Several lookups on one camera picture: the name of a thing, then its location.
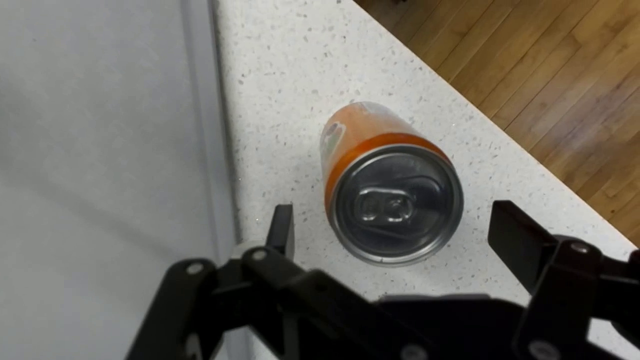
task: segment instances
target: aluminum can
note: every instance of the aluminum can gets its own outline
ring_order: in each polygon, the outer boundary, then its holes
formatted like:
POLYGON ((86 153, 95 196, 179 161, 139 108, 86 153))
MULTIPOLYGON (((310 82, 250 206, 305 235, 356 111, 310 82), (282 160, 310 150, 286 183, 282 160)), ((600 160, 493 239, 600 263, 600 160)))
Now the aluminum can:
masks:
POLYGON ((384 106, 340 108, 321 129, 319 153, 326 215, 353 256, 405 263, 456 231, 464 196, 453 164, 384 106))

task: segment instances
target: can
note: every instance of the can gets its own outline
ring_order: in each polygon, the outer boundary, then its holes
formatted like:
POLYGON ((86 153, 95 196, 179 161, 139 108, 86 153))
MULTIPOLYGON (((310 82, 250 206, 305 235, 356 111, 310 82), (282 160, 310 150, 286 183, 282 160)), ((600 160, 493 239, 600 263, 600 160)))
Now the can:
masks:
POLYGON ((340 108, 321 129, 319 153, 326 215, 353 256, 405 263, 456 231, 464 196, 453 164, 388 108, 340 108))

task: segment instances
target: white speckled countertop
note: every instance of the white speckled countertop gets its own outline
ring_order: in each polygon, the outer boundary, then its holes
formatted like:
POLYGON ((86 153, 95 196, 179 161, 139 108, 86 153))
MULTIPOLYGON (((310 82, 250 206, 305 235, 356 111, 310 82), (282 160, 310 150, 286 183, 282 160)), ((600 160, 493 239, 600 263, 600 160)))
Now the white speckled countertop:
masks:
MULTIPOLYGON (((524 287, 486 243, 493 200, 513 200, 543 228, 579 235, 613 258, 632 249, 353 1, 219 0, 218 16, 244 241, 263 241, 273 206, 291 201, 295 261, 321 267, 368 297, 487 291, 520 303, 527 300, 524 287), (456 235, 435 256, 380 267, 338 243, 321 206, 317 135, 350 100, 388 106, 456 164, 466 207, 456 235)), ((608 324, 596 324, 591 339, 637 356, 608 324)))

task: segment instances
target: can rim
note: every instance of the can rim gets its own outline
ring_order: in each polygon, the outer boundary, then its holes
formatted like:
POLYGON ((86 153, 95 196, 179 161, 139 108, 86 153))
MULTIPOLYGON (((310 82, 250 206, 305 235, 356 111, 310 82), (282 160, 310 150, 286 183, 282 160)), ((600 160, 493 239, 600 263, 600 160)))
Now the can rim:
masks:
POLYGON ((443 243, 448 243, 448 239, 453 235, 460 219, 462 219, 462 210, 464 210, 464 191, 462 191, 462 183, 460 183, 460 178, 453 169, 453 164, 428 150, 428 148, 421 148, 421 145, 411 145, 411 144, 388 144, 388 145, 380 145, 380 148, 374 148, 369 152, 364 152, 361 155, 358 155, 352 166, 348 166, 346 172, 340 174, 338 182, 335 182, 335 189, 333 194, 329 196, 329 226, 333 228, 338 239, 341 241, 341 245, 352 252, 356 258, 364 259, 364 261, 369 261, 369 263, 388 263, 388 265, 393 265, 393 263, 411 263, 411 261, 418 261, 418 259, 426 259, 429 258, 432 253, 435 253, 443 243), (346 180, 356 172, 360 169, 365 161, 374 160, 374 157, 380 157, 380 155, 385 155, 385 153, 397 153, 397 152, 404 152, 404 153, 428 153, 432 160, 438 160, 440 161, 440 167, 443 167, 445 172, 445 178, 451 182, 451 194, 453 194, 453 207, 449 211, 449 218, 448 221, 441 226, 441 229, 432 238, 432 241, 423 243, 421 248, 418 248, 415 252, 409 252, 409 253, 404 253, 404 256, 377 256, 377 253, 369 253, 361 248, 358 248, 353 241, 348 239, 348 235, 341 231, 341 226, 338 221, 338 211, 335 211, 335 206, 338 206, 338 196, 346 183, 346 180))

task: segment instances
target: wooden floor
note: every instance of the wooden floor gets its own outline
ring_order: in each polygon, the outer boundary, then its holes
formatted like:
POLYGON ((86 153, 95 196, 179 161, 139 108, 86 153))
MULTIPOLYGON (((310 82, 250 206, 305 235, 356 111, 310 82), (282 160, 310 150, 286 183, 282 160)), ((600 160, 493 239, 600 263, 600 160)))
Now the wooden floor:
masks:
POLYGON ((640 0, 361 0, 640 243, 640 0))

